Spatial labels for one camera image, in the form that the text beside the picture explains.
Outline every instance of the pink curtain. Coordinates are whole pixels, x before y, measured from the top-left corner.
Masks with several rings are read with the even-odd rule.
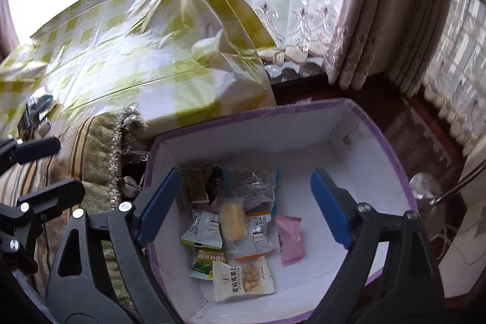
[[[402,42],[388,64],[388,78],[411,97],[417,93],[439,43],[451,0],[412,0]]]
[[[0,0],[0,63],[19,45],[8,0]]]
[[[343,0],[323,65],[330,84],[337,82],[344,90],[349,86],[360,89],[370,69],[376,72],[373,64],[379,63],[404,94],[412,96],[418,91],[444,28],[450,0],[406,0],[399,9],[396,3]],[[385,27],[395,19],[399,32],[392,35]]]
[[[344,0],[326,54],[329,83],[360,89],[373,63],[389,0]]]

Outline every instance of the clear plastic bag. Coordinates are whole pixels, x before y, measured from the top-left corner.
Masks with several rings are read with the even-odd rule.
[[[275,106],[258,56],[273,47],[244,0],[79,0],[0,65],[0,136],[15,133],[38,86],[60,101],[53,135],[133,102],[144,104],[147,138]]]
[[[223,168],[224,186],[230,198],[243,198],[245,212],[270,204],[271,213],[275,212],[276,185],[278,169],[238,169]]]

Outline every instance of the plastic bag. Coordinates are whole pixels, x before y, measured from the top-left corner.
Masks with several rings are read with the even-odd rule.
[[[272,274],[264,257],[238,267],[214,261],[213,282],[216,302],[275,292]]]
[[[235,261],[258,258],[275,249],[275,244],[267,237],[270,212],[246,215],[246,237],[240,240],[224,240],[226,251],[233,254]]]
[[[225,167],[223,168],[223,178],[227,196],[243,198],[245,212],[260,206],[262,203],[269,203],[271,213],[275,213],[278,173],[278,169]]]
[[[194,223],[189,231],[181,236],[181,243],[208,249],[221,250],[223,239],[219,231],[219,216],[204,210],[193,210]]]
[[[301,220],[300,217],[276,215],[275,221],[279,231],[280,258],[285,267],[305,257],[299,229]]]
[[[25,103],[17,131],[19,138],[28,141],[45,136],[51,126],[47,114],[54,106],[54,97],[45,87],[36,90]]]
[[[258,56],[273,47],[244,0],[80,0],[0,64],[0,136],[41,86],[53,135],[134,102],[147,137],[275,106]]]

